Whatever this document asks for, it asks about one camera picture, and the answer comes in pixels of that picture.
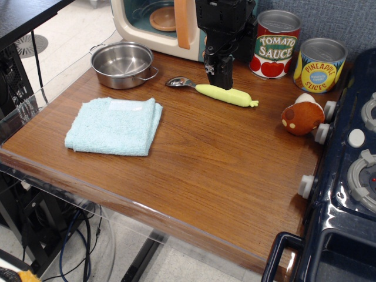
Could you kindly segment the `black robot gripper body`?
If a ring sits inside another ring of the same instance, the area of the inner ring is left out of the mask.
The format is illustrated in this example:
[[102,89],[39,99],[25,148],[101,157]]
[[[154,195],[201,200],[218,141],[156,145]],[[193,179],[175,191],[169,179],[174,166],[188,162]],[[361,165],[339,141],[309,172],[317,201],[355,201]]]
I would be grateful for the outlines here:
[[211,60],[232,56],[250,62],[257,37],[255,1],[196,1],[197,25],[206,34],[204,54]]

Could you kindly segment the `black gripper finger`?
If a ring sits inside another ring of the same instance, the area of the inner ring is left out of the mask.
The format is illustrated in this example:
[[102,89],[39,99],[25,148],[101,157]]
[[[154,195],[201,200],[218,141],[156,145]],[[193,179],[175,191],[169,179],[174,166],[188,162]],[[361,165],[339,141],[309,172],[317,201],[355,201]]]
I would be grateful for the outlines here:
[[216,68],[217,68],[217,57],[216,55],[210,55],[204,53],[204,68],[211,85],[216,85]]
[[233,57],[221,57],[217,64],[216,85],[225,90],[233,86]]

